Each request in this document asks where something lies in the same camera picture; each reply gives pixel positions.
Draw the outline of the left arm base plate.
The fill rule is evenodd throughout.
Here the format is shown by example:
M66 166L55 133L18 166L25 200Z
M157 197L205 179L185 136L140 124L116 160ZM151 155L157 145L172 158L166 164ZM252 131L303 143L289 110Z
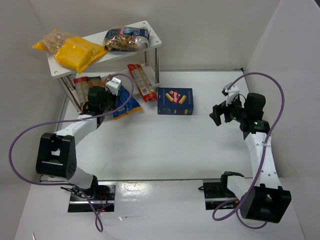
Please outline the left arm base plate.
M114 212L115 210L115 194L116 182L115 181L99 181L100 192L95 197L89 196L90 202L96 212ZM92 209L84 195L78 190L74 190L70 194L68 213L87 213Z

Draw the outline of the blue and orange pasta bag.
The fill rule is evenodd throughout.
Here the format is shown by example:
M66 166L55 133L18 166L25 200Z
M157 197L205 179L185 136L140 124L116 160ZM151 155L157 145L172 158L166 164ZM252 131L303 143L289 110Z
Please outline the blue and orange pasta bag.
M114 120L120 119L126 115L132 114L134 112L142 111L143 108L138 103L138 101L133 97L133 92L135 89L135 83L133 78L126 74L126 73L115 73L115 74L109 74L105 80L110 80L112 78L118 78L118 76L126 77L131 85L131 90L127 90L123 86L119 89L119 93L117 95L118 99L116 101L116 109L112 112L112 116Z

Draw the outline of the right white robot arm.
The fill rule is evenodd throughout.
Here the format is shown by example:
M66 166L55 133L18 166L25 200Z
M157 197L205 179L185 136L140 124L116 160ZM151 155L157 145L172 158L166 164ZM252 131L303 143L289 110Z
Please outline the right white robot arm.
M225 123L239 123L255 176L248 183L243 174L226 171L220 177L219 189L226 196L238 199L242 218L277 224L292 196L290 191L283 189L275 168L269 135L271 127L263 120L266 98L258 93L248 93L242 102L238 92L226 93L225 97L224 102L213 106L209 116L217 126L222 123L221 116Z

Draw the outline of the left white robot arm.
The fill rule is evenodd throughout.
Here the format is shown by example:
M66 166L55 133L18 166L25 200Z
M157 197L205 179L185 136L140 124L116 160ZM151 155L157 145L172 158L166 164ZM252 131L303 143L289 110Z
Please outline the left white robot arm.
M104 121L102 114L116 109L118 94L109 87L93 86L88 90L88 101L83 105L78 121L55 132L44 133L40 138L36 172L56 177L72 184L71 191L80 196L84 193L93 199L103 190L98 178L77 166L76 145L95 131Z

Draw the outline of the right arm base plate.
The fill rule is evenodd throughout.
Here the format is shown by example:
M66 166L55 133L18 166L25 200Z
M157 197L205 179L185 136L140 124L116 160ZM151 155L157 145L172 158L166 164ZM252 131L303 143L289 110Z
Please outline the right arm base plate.
M234 200L221 207L221 209L234 209L239 201L233 193L225 193L221 188L219 180L204 180L202 185L198 188L204 194L205 209L214 210L218 205Z

